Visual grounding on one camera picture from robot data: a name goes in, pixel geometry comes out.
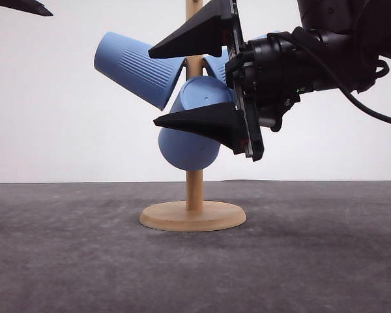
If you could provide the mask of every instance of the white backdrop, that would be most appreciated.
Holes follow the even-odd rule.
[[[156,44],[184,22],[185,1],[42,2],[54,17],[0,8],[0,183],[184,180],[158,149],[152,120],[163,113],[93,57],[107,31]],[[239,10],[246,40],[300,25],[295,0],[240,0]],[[391,73],[358,97],[391,115]],[[391,180],[391,126],[339,91],[304,95],[263,137],[263,160],[222,147],[205,179]]]

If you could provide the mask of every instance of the ribbed cup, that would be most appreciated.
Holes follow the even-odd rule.
[[[197,76],[183,85],[170,113],[231,101],[230,90],[220,80]],[[212,164],[220,148],[215,140],[169,128],[160,131],[158,143],[164,158],[186,171],[202,170]]]
[[[163,110],[174,90],[184,58],[151,59],[151,45],[107,33],[98,45],[94,67],[143,100]]]

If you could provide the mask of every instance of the wooden pole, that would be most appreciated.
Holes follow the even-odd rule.
[[[203,0],[186,0],[186,18],[191,18]],[[187,57],[186,78],[203,74],[202,55]],[[187,200],[151,205],[139,221],[150,228],[168,231],[212,231],[241,225],[246,214],[230,203],[203,201],[203,171],[187,171]]]
[[[199,9],[203,7],[203,0],[186,0],[186,19],[190,19]],[[187,57],[186,79],[203,75],[203,56],[194,55]],[[203,210],[203,170],[187,171],[187,204],[188,211]]]

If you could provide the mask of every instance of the round wooden base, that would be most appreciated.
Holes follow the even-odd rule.
[[[230,203],[204,201],[203,210],[188,211],[185,201],[155,204],[144,209],[139,221],[150,228],[167,231],[225,230],[243,224],[245,212]]]

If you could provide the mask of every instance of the black cable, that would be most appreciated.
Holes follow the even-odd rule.
[[[334,81],[334,83],[338,86],[340,91],[345,95],[345,97],[352,102],[359,110],[365,112],[366,114],[379,119],[380,121],[383,121],[385,123],[391,124],[391,117],[383,115],[381,113],[378,113],[376,111],[373,111],[372,109],[365,106],[361,101],[356,99],[349,90],[347,90],[346,86],[342,83],[342,81],[336,76],[335,73],[328,67],[328,65],[320,58],[318,57],[314,52],[312,52],[309,48],[307,48],[305,45],[300,43],[299,41],[295,40],[293,37],[289,37],[283,34],[276,34],[276,33],[269,33],[267,35],[268,38],[279,38],[283,39],[285,41],[290,42],[293,44],[296,48],[302,50],[303,52],[307,53]],[[385,74],[385,72],[388,71],[388,65],[384,67],[384,69],[381,71],[382,74]]]

